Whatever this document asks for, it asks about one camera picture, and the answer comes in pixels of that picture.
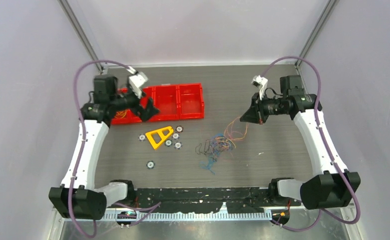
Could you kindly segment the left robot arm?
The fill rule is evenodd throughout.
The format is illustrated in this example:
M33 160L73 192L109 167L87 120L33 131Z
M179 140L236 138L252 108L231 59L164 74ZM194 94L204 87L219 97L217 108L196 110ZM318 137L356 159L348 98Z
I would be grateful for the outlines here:
M146 122L159 110L143 91L148 81L137 72L127 78L126 92L119 92L118 79L111 75L94 77L90 101L82 106L82 121L75 152L59 187L52 187L49 199L64 218L100 220L116 202L124 207L135 203L136 194L130 180L113 180L95 188L95 172L103 142L117 112L130 110Z

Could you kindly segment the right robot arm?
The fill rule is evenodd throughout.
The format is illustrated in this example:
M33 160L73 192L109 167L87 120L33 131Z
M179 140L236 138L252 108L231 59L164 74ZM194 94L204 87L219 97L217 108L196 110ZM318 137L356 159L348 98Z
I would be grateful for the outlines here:
M321 104L315 94L307 94L297 75L280 78L280 94L266 95L268 80L255 76L251 82L259 89L251 98L249 109L241 122L263 124L269 116L288 115L304 140L312 166L313 177L308 181L293 178L272 179L268 198L274 205L292 199L305 208L325 209L346 207L352 200L350 190L360 185L357 172L350 172L339 157L324 122Z

